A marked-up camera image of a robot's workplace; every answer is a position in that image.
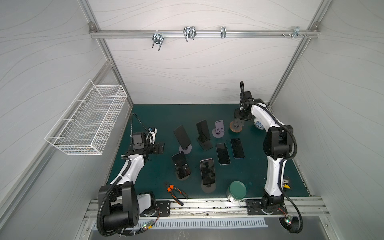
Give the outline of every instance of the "pliers handle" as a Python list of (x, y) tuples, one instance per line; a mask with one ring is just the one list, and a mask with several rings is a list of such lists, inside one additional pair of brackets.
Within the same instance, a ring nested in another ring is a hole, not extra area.
[(188, 195), (187, 195), (183, 190), (181, 190), (181, 189), (175, 187), (175, 185), (172, 185), (172, 184), (171, 184), (171, 185), (168, 187), (167, 190), (168, 190), (168, 192), (170, 193), (170, 195), (173, 197), (173, 199), (174, 199), (179, 205), (181, 205), (181, 206), (183, 206), (184, 203), (181, 202), (181, 201), (175, 196), (173, 190), (175, 190), (176, 192), (179, 192), (179, 193), (180, 193), (181, 195), (183, 195), (186, 199), (188, 199)]

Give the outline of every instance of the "white wire basket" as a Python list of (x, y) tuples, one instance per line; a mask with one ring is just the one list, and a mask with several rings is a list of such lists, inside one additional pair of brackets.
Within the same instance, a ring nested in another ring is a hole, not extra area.
[(89, 80), (45, 140), (67, 155), (101, 155), (126, 99), (121, 85)]

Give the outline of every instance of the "wire mesh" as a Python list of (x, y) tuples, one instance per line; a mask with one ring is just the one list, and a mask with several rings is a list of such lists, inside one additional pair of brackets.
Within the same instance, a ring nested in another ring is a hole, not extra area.
[(126, 98), (121, 85), (94, 85), (50, 143), (68, 155), (101, 155)]

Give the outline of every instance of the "white wall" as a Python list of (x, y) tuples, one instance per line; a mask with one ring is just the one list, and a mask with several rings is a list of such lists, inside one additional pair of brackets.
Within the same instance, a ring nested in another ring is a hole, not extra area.
[(276, 103), (341, 239), (382, 239), (384, 2), (334, 0)]
[[(12, 0), (0, 7), (0, 202), (44, 137), (106, 62), (76, 0)], [(116, 84), (110, 72), (103, 84)], [(125, 104), (101, 156), (52, 159), (0, 239), (73, 239), (115, 157)]]
[[(320, 0), (90, 0), (102, 30), (306, 29)], [(107, 40), (130, 96), (140, 104), (237, 103), (239, 84), (266, 101), (298, 40)]]

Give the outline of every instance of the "smartphone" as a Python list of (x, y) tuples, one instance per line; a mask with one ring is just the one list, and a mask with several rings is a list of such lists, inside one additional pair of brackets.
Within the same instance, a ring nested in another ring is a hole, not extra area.
[(191, 140), (189, 139), (183, 125), (180, 125), (178, 128), (176, 128), (173, 133), (175, 134), (177, 141), (179, 142), (182, 149), (185, 150), (189, 145), (191, 145)]
[(216, 144), (217, 158), (220, 165), (227, 165), (231, 163), (229, 159), (227, 145), (225, 143)]
[(209, 185), (216, 182), (215, 165), (213, 158), (201, 160), (200, 170), (203, 185)]
[(231, 138), (231, 146), (234, 158), (245, 158), (240, 138)]
[(175, 164), (177, 176), (179, 179), (185, 178), (186, 176), (191, 174), (191, 170), (189, 169), (187, 160), (185, 159), (185, 155), (183, 152), (179, 152), (172, 156), (172, 161)]
[(211, 139), (211, 136), (209, 134), (208, 124), (207, 124), (206, 120), (198, 122), (196, 124), (196, 127), (197, 127), (197, 132), (199, 133), (199, 139), (201, 142), (205, 142), (205, 141)]

